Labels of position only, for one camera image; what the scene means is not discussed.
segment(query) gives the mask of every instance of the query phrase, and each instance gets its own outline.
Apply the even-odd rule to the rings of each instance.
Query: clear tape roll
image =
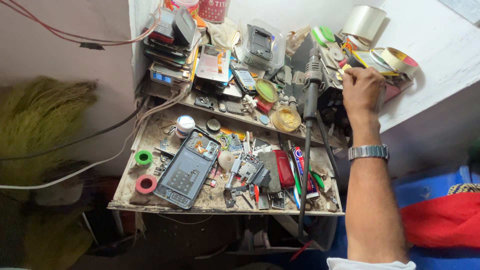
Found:
[[[413,58],[392,47],[387,47],[382,52],[382,58],[392,68],[399,72],[403,72],[408,76],[412,76],[412,74],[419,68],[419,64],[413,60]]]

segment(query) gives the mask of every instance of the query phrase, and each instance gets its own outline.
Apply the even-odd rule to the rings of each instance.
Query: phone repair workbench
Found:
[[[182,102],[153,114],[147,121],[145,121],[136,137],[136,140],[132,146],[132,154],[129,158],[127,167],[122,175],[121,181],[118,185],[117,191],[113,200],[109,203],[109,209],[118,210],[131,210],[139,212],[152,212],[152,213],[191,213],[191,214],[292,214],[298,215],[299,210],[292,201],[290,196],[285,197],[284,209],[273,209],[268,207],[267,209],[259,210],[258,203],[255,201],[254,196],[250,196],[248,191],[243,192],[243,196],[237,196],[236,202],[233,207],[227,208],[226,199],[224,196],[224,186],[228,182],[229,175],[221,167],[214,175],[216,167],[213,166],[210,173],[202,185],[198,196],[196,197],[192,207],[190,209],[182,209],[153,193],[148,195],[140,194],[135,190],[135,181],[138,177],[149,174],[153,175],[156,167],[160,167],[163,163],[162,160],[168,159],[168,156],[161,151],[156,151],[155,148],[162,147],[164,150],[176,153],[182,144],[182,139],[170,132],[171,126],[176,124],[177,119],[182,115],[189,115],[194,120],[197,126],[206,131],[211,137],[215,138],[219,133],[207,131],[207,120],[215,117],[223,126],[231,130],[243,130],[249,131],[256,139],[260,139],[272,146],[272,150],[279,149],[279,140],[277,131],[273,127],[268,127],[263,124],[256,123],[253,116],[249,114],[239,118],[239,115],[227,115],[215,113],[213,110],[203,109],[197,106],[189,106],[189,96],[187,95]],[[291,140],[293,143],[302,146],[304,140],[301,134],[288,134],[282,133],[282,140]],[[339,143],[335,143],[336,140],[331,140],[335,146],[339,146]],[[138,151],[147,150],[152,152],[152,165],[149,168],[142,168],[138,166],[135,161],[135,154]],[[316,164],[317,167],[322,168],[326,174],[331,173],[332,166],[327,157],[324,147],[317,144],[317,147],[313,147],[311,151],[311,164]],[[211,179],[216,181],[216,184],[210,185]],[[318,216],[341,216],[344,215],[340,200],[338,199],[338,190],[335,179],[325,181],[325,185],[330,186],[330,193],[337,200],[339,207],[336,212],[330,212],[326,209],[323,210],[310,210],[306,211],[307,215]],[[239,181],[233,181],[233,187],[240,186]]]

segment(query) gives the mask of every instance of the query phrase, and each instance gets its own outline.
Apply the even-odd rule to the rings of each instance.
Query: dusty work surface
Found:
[[[155,96],[158,96],[158,97],[161,97],[161,98],[164,98],[164,99],[168,99],[171,96],[170,89],[168,87],[165,88],[164,85],[150,84],[150,87],[151,87],[151,89],[150,89],[149,94],[151,94],[151,95],[155,95]],[[214,104],[214,109],[211,110],[211,109],[208,109],[208,108],[205,108],[205,107],[196,106],[195,105],[195,98],[197,96],[208,96],[208,99],[210,100],[210,102],[212,102]],[[186,106],[193,107],[197,110],[204,110],[204,111],[207,111],[209,113],[229,117],[229,118],[235,119],[235,120],[240,121],[240,122],[256,125],[256,126],[261,127],[263,129],[268,129],[268,130],[271,130],[271,131],[274,131],[274,132],[284,133],[283,131],[278,130],[273,125],[272,116],[276,112],[276,110],[274,110],[274,109],[271,109],[268,112],[268,114],[263,113],[258,109],[254,110],[253,112],[246,112],[245,115],[238,115],[238,114],[230,113],[228,111],[227,112],[220,112],[218,110],[218,101],[217,101],[217,99],[214,95],[206,95],[206,94],[201,93],[198,90],[193,89],[193,88],[192,88],[192,91],[189,94],[187,94],[180,101],[180,103],[183,104],[183,105],[186,105]],[[260,120],[258,120],[258,118],[262,115],[268,116],[269,121],[268,121],[267,125],[262,124],[260,122]],[[293,137],[305,138],[305,132],[301,129],[299,129],[296,132],[285,133],[285,134],[289,134]],[[312,128],[312,141],[323,144],[323,140],[322,140],[322,137],[320,135],[320,129],[318,128],[318,126],[316,124],[313,125],[313,128]],[[336,136],[330,136],[329,135],[328,136],[328,143],[332,147],[342,148],[342,141]]]
[[[276,132],[271,132],[265,130],[256,125],[246,124],[238,121],[233,121],[227,117],[221,117],[219,115],[214,115],[212,113],[206,112],[204,110],[197,110],[188,106],[177,104],[168,110],[160,111],[154,114],[148,121],[145,121],[142,125],[137,139],[133,144],[132,154],[128,161],[127,167],[122,175],[120,184],[117,188],[113,200],[108,204],[109,209],[121,209],[121,210],[132,210],[132,211],[141,211],[141,212],[156,212],[156,213],[213,213],[213,214],[298,214],[299,211],[295,206],[295,202],[292,202],[289,197],[285,200],[285,210],[258,210],[257,205],[253,197],[244,192],[245,197],[253,205],[254,209],[251,209],[244,199],[241,196],[236,197],[237,202],[233,208],[227,208],[225,205],[225,200],[223,196],[224,186],[227,183],[226,179],[222,179],[221,174],[226,172],[222,169],[219,170],[215,176],[213,176],[214,170],[209,174],[210,178],[216,180],[216,187],[210,187],[208,185],[203,185],[197,199],[195,200],[194,205],[191,209],[185,210],[181,209],[155,195],[141,195],[137,193],[134,189],[135,180],[143,174],[154,174],[155,167],[160,166],[162,156],[159,152],[154,151],[155,147],[160,146],[160,141],[167,138],[167,148],[170,152],[176,153],[182,143],[181,139],[178,138],[174,133],[168,135],[165,133],[165,130],[168,130],[171,125],[176,123],[176,120],[181,115],[190,115],[195,123],[202,129],[205,129],[205,123],[208,119],[215,116],[222,126],[226,126],[232,130],[243,130],[253,132],[254,137],[259,138],[265,142],[272,144],[273,149],[278,148],[278,136]],[[215,137],[217,134],[210,133],[211,136]],[[288,135],[283,135],[282,140],[292,139],[294,143],[301,146],[304,144],[304,140],[298,139],[297,137],[290,137]],[[134,160],[134,155],[136,151],[139,150],[148,150],[153,153],[153,162],[152,166],[148,169],[140,168],[136,165]],[[314,147],[311,154],[312,162],[315,162],[323,168],[324,171],[331,171],[331,165],[326,155],[325,149],[322,147]],[[233,186],[239,186],[240,183],[234,181]],[[332,179],[332,191],[335,198],[338,199],[338,190],[336,182]],[[307,215],[344,215],[342,208],[340,206],[339,212],[327,212],[325,211],[307,211]]]

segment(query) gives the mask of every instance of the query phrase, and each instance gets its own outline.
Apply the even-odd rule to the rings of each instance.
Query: clear plastic box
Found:
[[[285,47],[286,47],[286,40],[282,32],[259,19],[254,19],[250,24],[264,28],[268,32],[272,33],[272,36],[275,37],[273,42],[273,49],[272,49],[273,57],[269,61],[251,53],[248,46],[248,39],[249,39],[248,31],[245,31],[245,33],[243,33],[243,44],[242,44],[243,51],[245,52],[245,59],[244,59],[245,63],[266,71],[272,71],[272,70],[281,68],[285,63]]]

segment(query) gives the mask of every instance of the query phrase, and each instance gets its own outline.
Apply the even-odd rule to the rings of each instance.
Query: masking tape roll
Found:
[[[413,58],[391,47],[387,47],[382,52],[382,58],[392,68],[398,70],[399,72],[403,72],[408,76],[412,76],[412,74],[419,67],[419,64],[413,60]]]
[[[140,194],[150,194],[156,188],[156,178],[151,174],[144,174],[135,181],[135,189]]]

